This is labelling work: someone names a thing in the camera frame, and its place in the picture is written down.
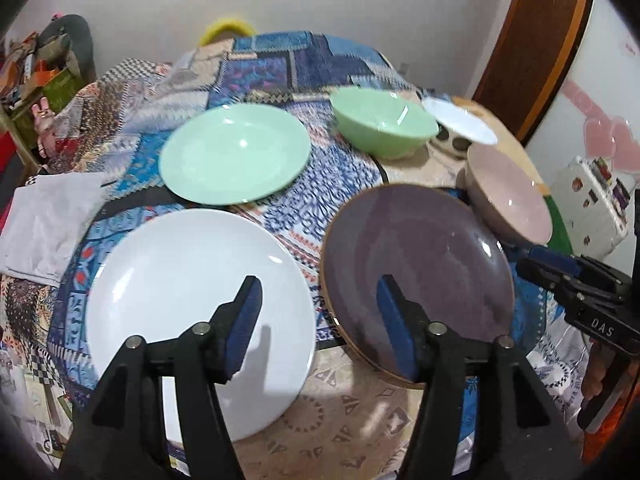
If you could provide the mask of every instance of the green bowl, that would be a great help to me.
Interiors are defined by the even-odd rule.
[[[421,105],[395,92],[346,87],[331,95],[338,130],[359,150],[381,158],[413,155],[438,133]]]

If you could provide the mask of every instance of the wooden door frame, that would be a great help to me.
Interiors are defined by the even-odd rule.
[[[509,10],[504,19],[504,25],[502,26],[498,40],[495,43],[494,52],[492,53],[489,63],[487,64],[487,67],[482,74],[482,78],[478,83],[478,88],[474,93],[474,99],[476,96],[481,94],[485,83],[491,75],[491,70],[497,63],[498,57],[500,56],[500,50],[510,33],[511,23],[513,22],[517,12],[518,1],[519,0],[511,0],[511,5],[509,6]],[[576,1],[574,15],[572,16],[569,29],[566,37],[564,38],[564,43],[562,44],[560,52],[558,53],[556,62],[554,63],[553,68],[540,90],[536,101],[530,108],[524,122],[517,132],[512,132],[522,144],[526,144],[529,141],[551,106],[554,98],[558,94],[560,87],[571,68],[575,55],[578,52],[578,48],[580,47],[580,42],[582,41],[584,31],[589,21],[589,16],[591,15],[592,4],[593,0]]]

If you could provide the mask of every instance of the pink bowl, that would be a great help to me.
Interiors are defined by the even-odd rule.
[[[474,143],[466,156],[465,180],[474,208],[500,240],[528,247],[551,239],[553,226],[544,198],[507,155]]]

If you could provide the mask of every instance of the yellow fuzzy object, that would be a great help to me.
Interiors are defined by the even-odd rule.
[[[218,40],[231,38],[233,36],[254,36],[255,30],[247,22],[236,20],[235,18],[222,18],[207,27],[204,35],[200,38],[198,46],[205,46]]]

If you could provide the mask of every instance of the purple plate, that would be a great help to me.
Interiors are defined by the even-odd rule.
[[[383,274],[463,337],[489,342],[509,333],[513,280],[500,244],[471,208],[441,190],[368,189],[338,211],[322,247],[322,290],[345,340],[404,381],[376,304]]]

